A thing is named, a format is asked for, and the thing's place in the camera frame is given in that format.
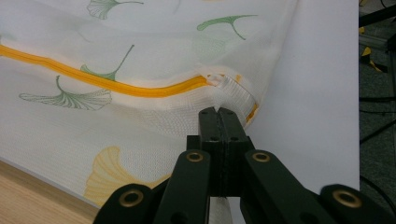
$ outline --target white fabric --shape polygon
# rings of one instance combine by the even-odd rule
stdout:
[[[138,87],[166,87],[197,75],[208,84],[164,98],[135,97],[0,57],[3,161],[100,205],[87,189],[97,158],[107,152],[120,153],[115,158],[129,175],[154,182],[172,172],[186,135],[198,134],[200,110],[226,107],[248,125],[269,85],[296,0],[142,3],[0,1],[1,45],[77,69],[85,64],[100,74],[120,65],[115,80]],[[235,16],[241,17],[233,24],[213,22]],[[96,91],[84,96],[88,105],[46,98]],[[215,204],[221,211],[228,207],[213,203],[211,211],[218,212],[211,213],[212,222],[230,220]]]

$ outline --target black cable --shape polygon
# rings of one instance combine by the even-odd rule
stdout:
[[[386,125],[382,126],[381,128],[377,129],[376,131],[374,131],[373,133],[370,133],[369,135],[363,137],[359,143],[360,145],[362,145],[363,143],[367,142],[368,140],[372,139],[373,137],[381,134],[382,132],[384,132],[386,129],[388,129],[389,127],[393,126],[394,124],[396,124],[396,119],[394,119],[393,121],[387,123]]]
[[[396,16],[396,5],[383,8],[373,13],[359,17],[359,27],[367,26],[375,22],[387,20]]]
[[[378,192],[381,197],[389,204],[390,209],[393,212],[393,215],[396,216],[396,206],[393,203],[392,199],[382,190],[379,186],[377,186],[375,183],[367,179],[366,177],[361,175],[361,181],[366,183],[368,186],[370,186],[372,189],[375,189],[376,192]]]
[[[385,4],[384,4],[384,0],[380,0],[380,2],[381,2],[381,5],[382,5],[384,8],[387,8],[387,7],[385,6]]]
[[[369,110],[359,110],[361,113],[366,114],[377,114],[377,115],[385,115],[385,114],[396,114],[396,111],[369,111]]]
[[[386,103],[396,101],[396,97],[359,97],[360,102]]]

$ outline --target yellow ginkgo leaf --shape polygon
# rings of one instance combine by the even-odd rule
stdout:
[[[102,206],[116,189],[124,185],[139,184],[153,189],[169,176],[165,175],[153,182],[139,180],[120,165],[120,149],[107,147],[93,161],[92,173],[87,180],[84,198]]]

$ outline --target gray floor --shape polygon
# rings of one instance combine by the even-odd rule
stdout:
[[[396,34],[396,22],[388,20],[366,26],[365,34],[388,39]],[[364,48],[365,46],[360,45],[360,55]],[[388,65],[388,54],[384,50],[372,49],[372,51],[371,58],[375,63]],[[392,96],[392,82],[389,74],[377,72],[372,66],[362,63],[360,63],[359,70],[360,97]],[[396,104],[361,103],[360,110],[396,111]],[[361,139],[394,119],[396,119],[396,114],[392,113],[369,114],[360,112]],[[389,128],[361,145],[361,175],[384,190],[394,203],[396,203],[395,133],[392,128]],[[382,197],[364,182],[361,182],[361,191],[390,211],[388,204]]]

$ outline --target yellow trim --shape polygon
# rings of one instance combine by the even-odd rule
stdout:
[[[256,114],[257,109],[258,109],[257,104],[254,104],[253,109],[251,109],[250,114],[247,115],[247,122],[249,122],[251,119],[253,119],[254,115]]]
[[[240,81],[241,81],[241,79],[242,79],[242,76],[241,75],[236,75],[236,77],[235,77],[235,81],[236,81],[236,83],[239,83]]]
[[[186,91],[191,91],[203,86],[208,86],[208,84],[206,83],[206,79],[200,75],[197,75],[197,77],[193,77],[189,80],[168,87],[162,87],[162,88],[135,87],[82,72],[76,68],[70,67],[63,63],[59,63],[50,58],[44,58],[41,56],[36,56],[33,54],[21,52],[16,49],[11,49],[3,45],[0,45],[0,55],[25,63],[42,65],[55,72],[92,84],[94,86],[104,88],[110,91],[116,91],[123,94],[137,96],[137,97],[161,98],[161,97],[180,94]]]

